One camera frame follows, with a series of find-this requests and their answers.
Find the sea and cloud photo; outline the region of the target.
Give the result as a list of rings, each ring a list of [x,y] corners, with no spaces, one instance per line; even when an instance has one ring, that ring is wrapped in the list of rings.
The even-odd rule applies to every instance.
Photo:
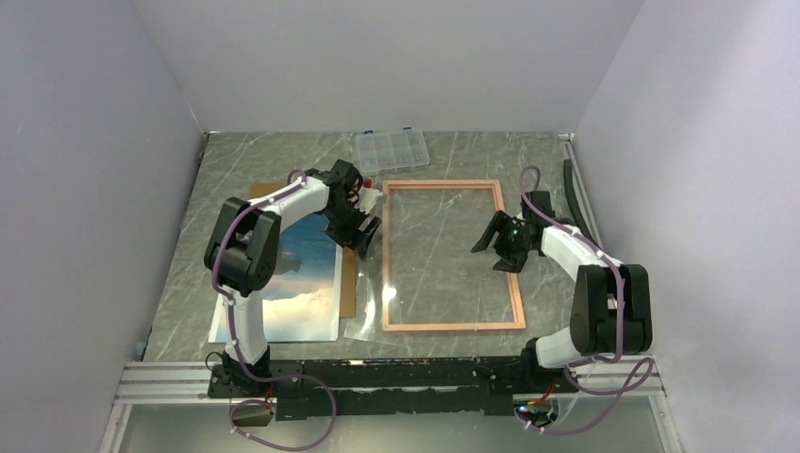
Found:
[[[278,261],[263,288],[268,343],[327,343],[339,337],[342,249],[325,234],[328,221],[310,214],[280,235]]]

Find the clear acrylic sheet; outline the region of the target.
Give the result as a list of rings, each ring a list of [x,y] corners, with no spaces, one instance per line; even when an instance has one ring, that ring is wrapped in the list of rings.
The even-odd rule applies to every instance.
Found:
[[[343,328],[349,340],[398,345],[396,335],[382,327],[382,259],[379,256],[358,263],[355,316]]]

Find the pink wooden picture frame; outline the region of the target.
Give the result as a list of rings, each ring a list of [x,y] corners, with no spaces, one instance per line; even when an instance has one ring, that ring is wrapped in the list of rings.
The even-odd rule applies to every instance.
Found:
[[[518,331],[518,278],[473,247],[505,209],[496,179],[387,180],[381,250],[381,327],[400,333]]]

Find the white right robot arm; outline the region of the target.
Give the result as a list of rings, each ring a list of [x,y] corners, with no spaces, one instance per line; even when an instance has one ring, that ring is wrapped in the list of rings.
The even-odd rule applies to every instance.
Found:
[[[498,210],[473,246],[493,248],[494,270],[520,273],[532,252],[556,262],[575,284],[567,327],[538,338],[534,356],[519,366],[519,379],[539,392],[553,382],[556,368],[587,359],[611,359],[648,350],[653,341],[649,276],[639,264],[609,256],[578,226],[556,217],[545,191],[526,192],[516,216]]]

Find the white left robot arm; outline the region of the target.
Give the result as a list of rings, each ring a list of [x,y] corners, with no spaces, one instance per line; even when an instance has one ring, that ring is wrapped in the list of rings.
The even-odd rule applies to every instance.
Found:
[[[231,197],[223,203],[204,264],[225,303],[224,356],[238,365],[232,381],[243,394],[262,394],[270,383],[258,292],[275,274],[281,233],[311,214],[323,215],[325,234],[363,260],[381,225],[375,208],[382,195],[353,163],[338,159],[328,170],[293,169],[282,188],[253,201]]]

